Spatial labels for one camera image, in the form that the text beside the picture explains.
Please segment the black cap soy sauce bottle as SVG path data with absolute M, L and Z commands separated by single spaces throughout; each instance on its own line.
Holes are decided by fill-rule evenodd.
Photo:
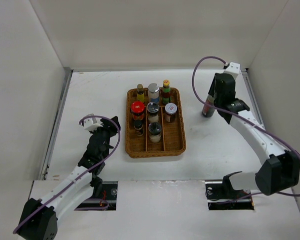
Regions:
M 213 108 L 214 98 L 211 95 L 207 95 L 205 103 L 206 104 L 202 108 L 202 116 L 206 118 L 212 117 L 215 112 L 215 109 Z

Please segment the black cap spice bottle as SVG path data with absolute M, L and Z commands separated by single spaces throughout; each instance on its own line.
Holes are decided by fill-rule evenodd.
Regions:
M 138 119 L 134 121 L 134 128 L 137 136 L 140 137 L 143 135 L 143 124 L 141 120 Z

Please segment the small white red lid jar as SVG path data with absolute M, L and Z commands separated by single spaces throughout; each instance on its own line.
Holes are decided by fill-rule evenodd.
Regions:
M 170 102 L 165 105 L 164 111 L 165 115 L 164 118 L 165 120 L 169 123 L 173 122 L 177 113 L 178 107 L 176 104 Z

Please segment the red lid chili sauce jar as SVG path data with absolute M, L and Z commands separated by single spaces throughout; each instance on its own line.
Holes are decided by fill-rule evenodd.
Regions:
M 130 111 L 132 113 L 132 119 L 134 121 L 140 120 L 143 121 L 144 119 L 144 111 L 145 105 L 141 101 L 134 101 L 130 106 Z

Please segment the yellow cap green label bottle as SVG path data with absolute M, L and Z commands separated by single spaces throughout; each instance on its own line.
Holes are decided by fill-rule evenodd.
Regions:
M 162 82 L 162 93 L 161 93 L 161 98 L 162 98 L 162 104 L 166 105 L 170 103 L 171 99 L 171 89 L 170 89 L 170 82 L 169 80 L 163 80 Z

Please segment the black lid shaker jar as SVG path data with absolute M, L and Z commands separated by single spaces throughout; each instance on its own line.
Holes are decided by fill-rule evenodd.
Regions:
M 148 126 L 149 139 L 152 143 L 157 143 L 162 137 L 162 126 L 158 122 L 150 123 Z

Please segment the cork top yellow label bottle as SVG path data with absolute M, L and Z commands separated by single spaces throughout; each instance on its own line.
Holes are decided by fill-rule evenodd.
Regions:
M 137 100 L 139 102 L 145 103 L 145 95 L 144 95 L 144 89 L 142 84 L 137 85 Z

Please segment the steel top glass grinder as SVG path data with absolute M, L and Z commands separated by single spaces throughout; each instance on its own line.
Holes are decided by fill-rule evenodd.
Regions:
M 160 107 L 156 102 L 149 102 L 147 105 L 147 117 L 149 123 L 157 123 L 159 121 Z

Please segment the silver lid blue label jar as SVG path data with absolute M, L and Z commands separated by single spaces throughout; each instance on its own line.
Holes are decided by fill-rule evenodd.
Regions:
M 149 102 L 159 103 L 160 88 L 156 83 L 151 83 L 148 86 L 148 100 Z

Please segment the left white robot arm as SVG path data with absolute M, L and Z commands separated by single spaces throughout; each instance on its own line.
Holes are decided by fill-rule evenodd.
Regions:
M 118 147 L 111 146 L 110 139 L 121 136 L 121 126 L 117 116 L 109 119 L 92 114 L 83 117 L 79 124 L 91 134 L 86 150 L 74 170 L 57 187 L 24 204 L 19 223 L 13 230 L 23 239 L 55 239 L 58 224 L 68 213 L 79 209 L 86 199 L 97 199 L 102 194 L 99 174 Z

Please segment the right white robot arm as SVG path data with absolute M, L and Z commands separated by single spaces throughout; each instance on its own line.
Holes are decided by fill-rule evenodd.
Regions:
M 273 137 L 255 119 L 248 105 L 236 98 L 236 82 L 229 73 L 216 73 L 211 90 L 218 114 L 249 144 L 258 157 L 258 171 L 234 173 L 221 186 L 224 196 L 233 198 L 241 189 L 259 190 L 269 196 L 298 184 L 300 158 Z

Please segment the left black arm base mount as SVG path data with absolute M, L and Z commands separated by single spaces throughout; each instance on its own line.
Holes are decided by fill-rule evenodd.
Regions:
M 85 211 L 115 211 L 118 196 L 118 182 L 117 181 L 103 181 L 96 177 L 91 186 L 94 187 L 91 197 L 83 201 L 76 210 Z

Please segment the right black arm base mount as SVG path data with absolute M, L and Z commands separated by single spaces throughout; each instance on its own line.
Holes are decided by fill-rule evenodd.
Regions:
M 210 211 L 254 210 L 252 197 L 243 198 L 251 194 L 251 191 L 233 189 L 230 177 L 235 174 L 238 172 L 228 174 L 221 180 L 205 181 L 205 196 Z

